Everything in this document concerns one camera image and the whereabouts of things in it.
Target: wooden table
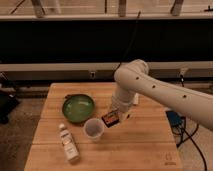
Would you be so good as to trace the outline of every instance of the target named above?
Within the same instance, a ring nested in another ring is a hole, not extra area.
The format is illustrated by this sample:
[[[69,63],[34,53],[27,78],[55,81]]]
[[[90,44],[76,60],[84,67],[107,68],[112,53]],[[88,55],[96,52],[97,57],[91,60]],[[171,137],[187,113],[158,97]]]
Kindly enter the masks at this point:
[[[106,114],[115,83],[54,83],[51,85],[34,136],[25,171],[139,171],[182,170],[182,164],[164,107],[140,95],[139,105],[122,124],[106,128],[98,143],[91,142],[82,126],[69,123],[62,114],[67,94],[84,93],[96,105],[93,117]],[[69,164],[59,138],[64,123],[73,134],[81,160]]]

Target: green bowl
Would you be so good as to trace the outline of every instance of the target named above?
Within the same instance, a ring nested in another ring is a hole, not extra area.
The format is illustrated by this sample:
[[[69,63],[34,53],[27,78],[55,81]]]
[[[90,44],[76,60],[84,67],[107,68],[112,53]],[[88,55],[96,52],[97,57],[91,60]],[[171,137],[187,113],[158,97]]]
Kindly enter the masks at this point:
[[[92,116],[95,103],[91,97],[85,94],[67,95],[62,112],[72,123],[81,123]]]

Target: white bottle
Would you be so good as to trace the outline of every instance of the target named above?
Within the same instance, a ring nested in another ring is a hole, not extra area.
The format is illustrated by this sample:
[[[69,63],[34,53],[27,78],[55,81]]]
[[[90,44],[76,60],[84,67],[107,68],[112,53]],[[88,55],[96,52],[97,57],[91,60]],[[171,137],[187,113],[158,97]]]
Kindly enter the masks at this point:
[[[76,148],[75,142],[64,124],[59,125],[59,130],[67,160],[70,163],[73,163],[79,159],[79,152]]]

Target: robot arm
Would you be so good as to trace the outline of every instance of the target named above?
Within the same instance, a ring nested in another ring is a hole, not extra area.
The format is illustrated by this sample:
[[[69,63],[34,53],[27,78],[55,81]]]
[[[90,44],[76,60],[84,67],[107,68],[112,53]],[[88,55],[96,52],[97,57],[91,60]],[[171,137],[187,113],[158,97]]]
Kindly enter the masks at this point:
[[[112,107],[126,112],[135,93],[140,93],[213,131],[213,96],[156,80],[148,76],[148,71],[142,60],[121,66],[114,75],[117,88]]]

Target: white cup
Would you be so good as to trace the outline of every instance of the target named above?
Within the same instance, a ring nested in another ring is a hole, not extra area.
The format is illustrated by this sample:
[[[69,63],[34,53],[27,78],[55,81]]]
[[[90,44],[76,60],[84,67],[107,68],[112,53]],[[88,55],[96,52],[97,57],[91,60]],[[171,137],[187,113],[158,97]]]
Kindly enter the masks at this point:
[[[84,133],[92,141],[99,141],[104,133],[104,123],[101,119],[92,118],[85,122]]]

